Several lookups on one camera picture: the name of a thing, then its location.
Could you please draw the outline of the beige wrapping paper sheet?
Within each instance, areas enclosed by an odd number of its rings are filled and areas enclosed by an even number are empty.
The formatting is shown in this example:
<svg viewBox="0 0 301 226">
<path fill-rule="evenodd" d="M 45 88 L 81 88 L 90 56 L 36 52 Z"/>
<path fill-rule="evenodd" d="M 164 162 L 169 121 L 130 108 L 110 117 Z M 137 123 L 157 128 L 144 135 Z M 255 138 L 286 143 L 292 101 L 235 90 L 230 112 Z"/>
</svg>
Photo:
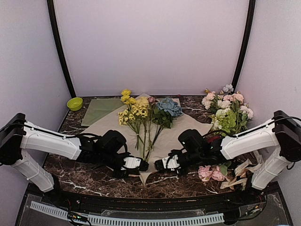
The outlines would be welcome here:
<svg viewBox="0 0 301 226">
<path fill-rule="evenodd" d="M 150 97 L 147 94 L 142 94 L 139 97 Z M 135 148 L 136 137 L 135 133 L 126 125 L 119 125 L 118 112 L 121 112 L 126 109 L 126 105 L 118 108 L 117 110 L 111 112 L 110 114 L 99 119 L 91 126 L 89 126 L 84 132 L 91 133 L 95 135 L 104 135 L 108 130 L 117 130 L 119 131 L 127 140 L 127 146 L 129 152 L 137 157 L 141 157 L 140 151 Z M 176 118 L 173 121 L 171 129 L 163 129 L 160 133 L 157 141 L 155 142 L 151 152 L 147 152 L 147 161 L 149 163 L 149 169 L 146 172 L 140 172 L 140 180 L 143 184 L 146 183 L 147 178 L 150 174 L 154 173 L 155 167 L 154 162 L 168 156 L 168 153 L 172 149 L 181 149 L 182 145 L 178 141 L 179 135 L 187 129 L 196 129 L 201 135 L 206 134 L 211 129 L 211 124 L 200 123 L 191 116 L 183 113 L 182 116 Z M 154 138 L 156 132 L 156 125 L 152 123 L 151 127 L 151 139 Z M 147 136 L 147 150 L 149 145 L 149 134 Z"/>
</svg>

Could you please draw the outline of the bright yellow flower stem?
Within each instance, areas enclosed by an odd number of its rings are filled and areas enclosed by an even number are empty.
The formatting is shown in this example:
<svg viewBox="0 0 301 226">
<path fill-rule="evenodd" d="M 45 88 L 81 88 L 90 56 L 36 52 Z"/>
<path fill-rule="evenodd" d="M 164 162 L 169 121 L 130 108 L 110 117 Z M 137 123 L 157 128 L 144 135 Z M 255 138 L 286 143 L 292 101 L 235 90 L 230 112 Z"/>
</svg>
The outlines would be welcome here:
<svg viewBox="0 0 301 226">
<path fill-rule="evenodd" d="M 125 105 L 126 105 L 126 109 L 127 109 L 127 105 L 131 105 L 131 104 L 136 104 L 136 101 L 139 99 L 136 99 L 136 98 L 133 98 L 132 96 L 131 96 L 131 91 L 130 90 L 128 90 L 128 89 L 125 89 L 125 90 L 123 90 L 122 92 L 121 92 L 121 94 L 122 94 L 122 97 L 121 97 L 121 102 L 123 102 Z"/>
</svg>

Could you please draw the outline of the blue fake flower stem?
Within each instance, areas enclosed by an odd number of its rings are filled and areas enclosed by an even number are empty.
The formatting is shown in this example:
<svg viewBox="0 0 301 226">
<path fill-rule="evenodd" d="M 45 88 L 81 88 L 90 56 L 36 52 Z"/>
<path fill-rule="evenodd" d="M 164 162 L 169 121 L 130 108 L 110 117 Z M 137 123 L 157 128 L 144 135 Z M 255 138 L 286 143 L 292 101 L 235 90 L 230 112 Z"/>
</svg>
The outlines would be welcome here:
<svg viewBox="0 0 301 226">
<path fill-rule="evenodd" d="M 156 132 L 154 139 L 151 141 L 151 147 L 154 146 L 163 129 L 171 129 L 173 121 L 182 115 L 182 108 L 173 99 L 166 97 L 156 102 L 152 109 L 151 117 L 151 122 L 156 125 Z"/>
</svg>

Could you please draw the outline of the pale yellow flower stem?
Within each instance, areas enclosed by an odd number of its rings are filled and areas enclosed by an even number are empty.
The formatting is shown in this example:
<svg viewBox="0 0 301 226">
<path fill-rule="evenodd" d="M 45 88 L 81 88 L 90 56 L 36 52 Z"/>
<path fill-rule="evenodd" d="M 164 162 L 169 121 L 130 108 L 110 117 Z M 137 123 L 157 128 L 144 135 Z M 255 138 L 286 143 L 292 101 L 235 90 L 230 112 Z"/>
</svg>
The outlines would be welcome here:
<svg viewBox="0 0 301 226">
<path fill-rule="evenodd" d="M 142 136 L 140 138 L 141 141 L 141 156 L 143 158 L 146 157 L 146 151 L 147 151 L 147 141 L 148 141 L 148 132 L 149 132 L 149 117 L 150 117 L 150 104 L 149 104 L 149 98 L 148 97 L 141 97 L 136 101 L 135 107 L 136 107 L 136 119 L 138 121 L 138 125 L 143 126 L 142 129 Z"/>
</svg>

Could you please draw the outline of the dusty pink rose stem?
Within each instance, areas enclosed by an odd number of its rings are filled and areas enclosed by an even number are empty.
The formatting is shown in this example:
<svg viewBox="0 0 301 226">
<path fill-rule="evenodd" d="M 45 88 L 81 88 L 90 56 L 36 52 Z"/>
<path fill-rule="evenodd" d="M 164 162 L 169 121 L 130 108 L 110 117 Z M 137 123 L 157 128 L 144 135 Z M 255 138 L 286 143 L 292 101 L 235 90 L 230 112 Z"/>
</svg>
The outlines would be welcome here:
<svg viewBox="0 0 301 226">
<path fill-rule="evenodd" d="M 156 104 L 158 102 L 158 100 L 155 97 L 149 97 L 148 98 L 148 102 L 149 102 L 149 145 L 148 145 L 148 151 L 151 152 L 153 149 L 153 146 L 156 142 L 156 136 L 157 136 L 157 131 L 155 132 L 155 136 L 153 139 L 151 139 L 151 127 L 152 127 L 152 122 L 155 119 L 155 111 L 156 111 Z"/>
</svg>

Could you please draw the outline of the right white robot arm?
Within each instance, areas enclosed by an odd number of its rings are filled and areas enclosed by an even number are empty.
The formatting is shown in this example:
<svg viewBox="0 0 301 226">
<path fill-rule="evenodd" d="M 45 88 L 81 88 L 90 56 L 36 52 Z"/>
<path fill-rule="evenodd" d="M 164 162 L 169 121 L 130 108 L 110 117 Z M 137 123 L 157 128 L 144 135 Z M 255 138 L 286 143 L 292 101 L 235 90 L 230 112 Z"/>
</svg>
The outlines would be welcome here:
<svg viewBox="0 0 301 226">
<path fill-rule="evenodd" d="M 301 159 L 301 126 L 297 117 L 283 111 L 274 112 L 265 123 L 235 135 L 219 135 L 209 140 L 195 129 L 187 129 L 178 137 L 183 148 L 172 150 L 167 157 L 155 161 L 157 171 L 184 173 L 188 166 L 203 163 L 225 163 L 245 153 L 274 147 L 271 156 L 247 180 L 249 187 L 240 193 L 240 200 L 250 204 L 258 197 L 258 190 L 278 176 L 284 168 Z"/>
</svg>

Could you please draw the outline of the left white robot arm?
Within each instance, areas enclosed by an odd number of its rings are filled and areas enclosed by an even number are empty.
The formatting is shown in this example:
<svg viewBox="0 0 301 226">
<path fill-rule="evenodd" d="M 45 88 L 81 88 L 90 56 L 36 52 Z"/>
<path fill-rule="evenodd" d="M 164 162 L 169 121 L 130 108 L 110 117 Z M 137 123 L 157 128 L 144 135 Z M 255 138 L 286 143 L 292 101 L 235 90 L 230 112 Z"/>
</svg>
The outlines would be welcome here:
<svg viewBox="0 0 301 226">
<path fill-rule="evenodd" d="M 103 136 L 89 133 L 64 135 L 40 128 L 27 121 L 23 113 L 18 113 L 0 130 L 0 162 L 17 169 L 40 191 L 48 193 L 48 198 L 56 205 L 66 202 L 66 194 L 60 190 L 58 179 L 45 171 L 29 155 L 28 149 L 82 163 L 104 164 L 117 178 L 149 168 L 148 162 L 131 155 L 126 138 L 116 130 L 109 130 Z"/>
</svg>

